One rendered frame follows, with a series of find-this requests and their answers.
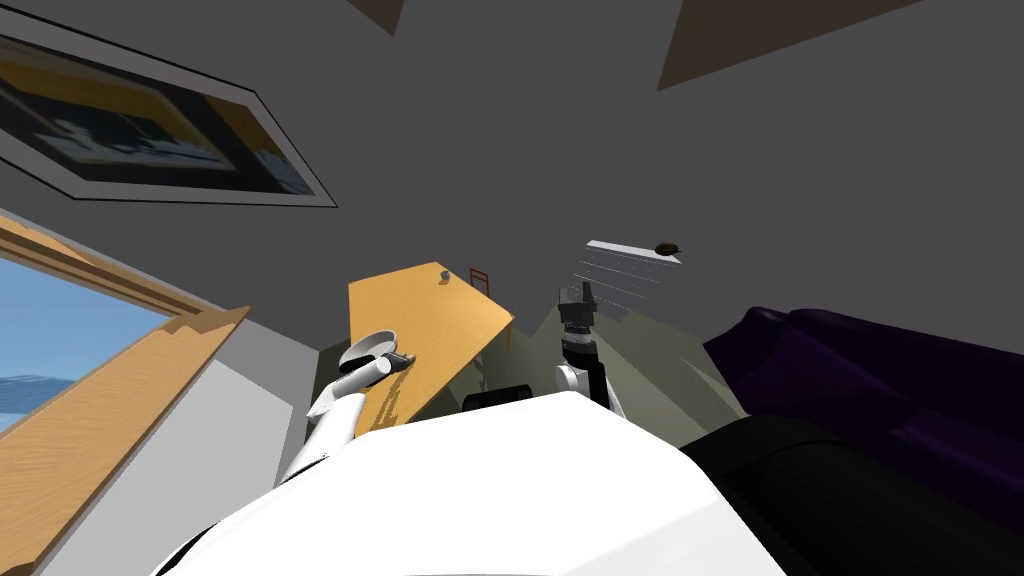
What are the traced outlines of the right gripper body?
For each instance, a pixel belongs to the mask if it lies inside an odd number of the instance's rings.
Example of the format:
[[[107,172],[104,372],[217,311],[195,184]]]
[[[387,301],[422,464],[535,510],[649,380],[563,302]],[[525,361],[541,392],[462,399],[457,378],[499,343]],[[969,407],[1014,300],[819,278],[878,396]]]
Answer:
[[[557,305],[560,323],[566,330],[590,330],[595,325],[596,310],[597,303],[593,300],[559,302]]]

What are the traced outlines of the white bowl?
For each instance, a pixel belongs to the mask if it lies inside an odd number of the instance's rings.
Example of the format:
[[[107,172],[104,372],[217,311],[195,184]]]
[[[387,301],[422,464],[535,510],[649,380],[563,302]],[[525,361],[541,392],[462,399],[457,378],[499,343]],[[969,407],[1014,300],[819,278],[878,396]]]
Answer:
[[[339,359],[339,373],[347,375],[385,353],[397,347],[397,335],[391,330],[377,331],[353,342]]]

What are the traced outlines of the white chest of drawers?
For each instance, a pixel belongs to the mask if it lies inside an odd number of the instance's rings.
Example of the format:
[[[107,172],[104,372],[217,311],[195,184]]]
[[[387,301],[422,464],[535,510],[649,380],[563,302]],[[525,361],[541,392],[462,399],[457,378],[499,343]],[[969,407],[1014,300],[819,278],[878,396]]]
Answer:
[[[591,240],[578,251],[562,281],[580,289],[589,281],[597,312],[614,321],[655,308],[663,290],[678,276],[682,263],[654,250]]]

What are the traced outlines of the light wooden table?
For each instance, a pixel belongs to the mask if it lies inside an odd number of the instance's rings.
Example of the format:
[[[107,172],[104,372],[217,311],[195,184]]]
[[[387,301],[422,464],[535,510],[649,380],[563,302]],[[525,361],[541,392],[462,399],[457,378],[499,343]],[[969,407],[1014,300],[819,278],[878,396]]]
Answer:
[[[397,353],[415,361],[366,394],[355,436],[407,424],[483,348],[513,316],[476,288],[430,262],[348,285],[353,341],[390,330]]]

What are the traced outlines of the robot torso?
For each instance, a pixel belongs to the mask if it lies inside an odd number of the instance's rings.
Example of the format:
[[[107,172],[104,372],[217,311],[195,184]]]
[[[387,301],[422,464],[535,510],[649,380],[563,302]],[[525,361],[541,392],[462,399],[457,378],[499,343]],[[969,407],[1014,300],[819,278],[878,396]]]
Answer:
[[[369,431],[151,576],[786,576],[678,448],[574,392]]]

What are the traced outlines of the dark purple sofa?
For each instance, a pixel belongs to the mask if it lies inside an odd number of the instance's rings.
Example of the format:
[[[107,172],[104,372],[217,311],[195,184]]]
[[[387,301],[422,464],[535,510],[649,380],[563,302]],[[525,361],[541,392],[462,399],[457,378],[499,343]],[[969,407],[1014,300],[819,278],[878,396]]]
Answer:
[[[705,351],[750,415],[810,422],[1024,537],[1024,354],[820,308],[750,308]]]

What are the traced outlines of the wooden framed window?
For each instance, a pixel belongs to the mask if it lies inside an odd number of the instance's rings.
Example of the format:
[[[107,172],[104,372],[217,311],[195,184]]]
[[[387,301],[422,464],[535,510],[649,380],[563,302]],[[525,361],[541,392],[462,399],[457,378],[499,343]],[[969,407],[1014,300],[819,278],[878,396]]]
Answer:
[[[0,576],[32,576],[247,315],[0,214]]]

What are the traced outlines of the framed wall picture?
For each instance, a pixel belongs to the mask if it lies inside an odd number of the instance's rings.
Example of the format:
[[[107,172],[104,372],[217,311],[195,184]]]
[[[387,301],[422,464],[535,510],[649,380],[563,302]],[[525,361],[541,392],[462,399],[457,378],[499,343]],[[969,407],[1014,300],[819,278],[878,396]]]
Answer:
[[[256,92],[1,3],[0,161],[75,200],[334,206]]]

